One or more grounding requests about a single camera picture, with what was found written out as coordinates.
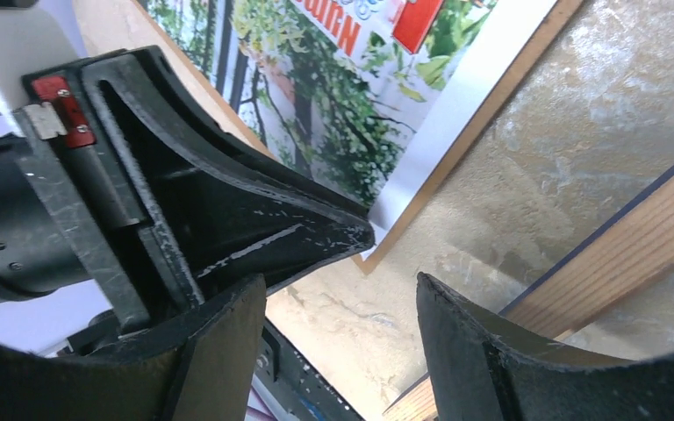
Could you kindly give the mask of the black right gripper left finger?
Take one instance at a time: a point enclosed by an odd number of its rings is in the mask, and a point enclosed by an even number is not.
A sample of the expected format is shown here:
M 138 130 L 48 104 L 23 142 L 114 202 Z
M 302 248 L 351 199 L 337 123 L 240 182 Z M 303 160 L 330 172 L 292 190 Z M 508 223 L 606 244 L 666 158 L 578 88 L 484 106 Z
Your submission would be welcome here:
M 0 420 L 241 420 L 265 305 L 264 278 L 250 275 L 86 356 L 0 345 Z

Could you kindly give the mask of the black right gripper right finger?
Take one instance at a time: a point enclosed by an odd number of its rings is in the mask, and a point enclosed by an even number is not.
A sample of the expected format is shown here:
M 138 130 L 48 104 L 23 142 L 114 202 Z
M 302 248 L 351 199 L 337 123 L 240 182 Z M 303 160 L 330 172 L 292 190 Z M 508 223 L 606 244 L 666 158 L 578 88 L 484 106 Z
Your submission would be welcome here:
M 441 420 L 674 420 L 674 353 L 629 361 L 568 346 L 425 273 L 416 304 Z

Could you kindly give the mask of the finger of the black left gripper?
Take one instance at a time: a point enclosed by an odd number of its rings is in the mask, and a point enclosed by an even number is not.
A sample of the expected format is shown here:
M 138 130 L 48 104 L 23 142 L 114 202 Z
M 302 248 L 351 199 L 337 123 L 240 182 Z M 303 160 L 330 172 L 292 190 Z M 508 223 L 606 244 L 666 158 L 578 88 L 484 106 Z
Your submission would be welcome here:
M 225 132 L 159 47 L 93 58 L 79 78 L 207 296 L 248 275 L 273 294 L 374 245 L 363 205 Z

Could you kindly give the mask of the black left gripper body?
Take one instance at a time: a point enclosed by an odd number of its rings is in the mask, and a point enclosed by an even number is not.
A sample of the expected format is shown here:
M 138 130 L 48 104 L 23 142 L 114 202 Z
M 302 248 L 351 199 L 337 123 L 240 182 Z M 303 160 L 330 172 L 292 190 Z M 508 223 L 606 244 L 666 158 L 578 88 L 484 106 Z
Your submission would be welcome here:
M 0 135 L 0 303 L 95 281 L 122 332 L 151 323 L 151 215 L 126 143 L 66 75 L 25 80 Z

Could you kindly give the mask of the colourful printed photo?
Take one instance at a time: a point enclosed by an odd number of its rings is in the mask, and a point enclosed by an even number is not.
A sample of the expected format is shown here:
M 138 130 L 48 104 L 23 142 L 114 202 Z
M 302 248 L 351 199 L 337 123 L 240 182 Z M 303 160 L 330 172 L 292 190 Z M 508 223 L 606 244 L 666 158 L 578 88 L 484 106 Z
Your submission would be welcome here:
M 273 156 L 383 242 L 552 1 L 145 1 Z

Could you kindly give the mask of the blue wooden picture frame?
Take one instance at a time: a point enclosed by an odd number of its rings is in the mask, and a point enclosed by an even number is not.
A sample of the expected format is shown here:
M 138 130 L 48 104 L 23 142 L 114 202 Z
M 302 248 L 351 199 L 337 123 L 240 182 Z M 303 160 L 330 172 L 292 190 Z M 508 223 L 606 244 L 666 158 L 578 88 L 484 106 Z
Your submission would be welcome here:
M 502 311 L 492 312 L 566 344 L 568 335 L 673 271 L 674 165 Z M 429 373 L 384 416 L 441 420 Z

